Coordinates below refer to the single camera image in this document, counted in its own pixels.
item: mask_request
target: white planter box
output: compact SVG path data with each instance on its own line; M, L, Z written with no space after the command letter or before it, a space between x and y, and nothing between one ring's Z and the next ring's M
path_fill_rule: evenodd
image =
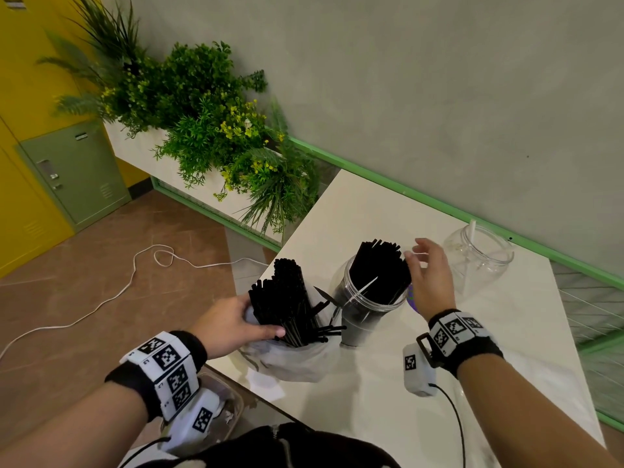
M247 207L252 204L247 194L236 192L228 193L228 196L219 202L213 194L221 192L225 181L221 174L214 170L206 173L204 185L187 188L182 177L178 174L178 163L175 159L163 157L157 160L154 157L153 149L165 141L167 138L166 131L149 130L137 134L135 138L129 138L126 131L122 131L124 126L120 123L104 123L104 127L109 135L115 156L166 182L184 194L190 195L220 214L227 215L231 220L240 223ZM262 218L255 227L258 234L260 234L263 223L264 219ZM271 227L263 236L277 243L282 243L282 236L274 233Z

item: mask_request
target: wristband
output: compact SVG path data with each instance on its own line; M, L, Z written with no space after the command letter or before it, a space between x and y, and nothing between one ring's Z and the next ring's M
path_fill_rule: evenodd
M197 372L207 360L200 340L189 332L161 332L121 360L105 378L135 390L145 402L149 420L167 422L199 390Z
M431 354L423 346L429 340ZM442 367L457 377L457 368L478 354L495 354L503 358L494 337L481 323L467 312L448 309L429 321L429 333L416 341L433 368Z

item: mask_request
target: clear plastic container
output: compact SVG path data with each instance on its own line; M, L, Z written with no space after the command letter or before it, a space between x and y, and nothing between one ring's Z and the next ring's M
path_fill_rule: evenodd
M501 277L514 259L512 245L493 231L477 225L473 240L469 227L455 231L444 241L458 301L462 301Z
M375 330L379 320L388 312L400 307L408 296L408 290L391 305L377 304L360 294L349 275L349 269L355 256L352 256L340 270L343 270L342 280L335 287L332 296L342 306L343 330L342 344L347 346L361 346L370 333Z

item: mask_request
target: white sensor device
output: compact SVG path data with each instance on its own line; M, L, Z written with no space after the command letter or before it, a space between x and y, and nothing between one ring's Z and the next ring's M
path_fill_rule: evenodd
M171 437L171 440L162 442L159 449L179 457L196 453L208 435L210 423L221 413L224 405L225 401L221 401L213 391L201 387L162 431L161 436Z
M420 397L434 396L437 388L430 384L436 383L435 371L417 342L403 348L403 384L410 393Z

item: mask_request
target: green door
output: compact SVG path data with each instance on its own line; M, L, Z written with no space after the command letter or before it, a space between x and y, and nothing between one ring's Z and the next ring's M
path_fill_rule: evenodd
M20 153L76 229L130 201L99 121L69 126L20 145Z

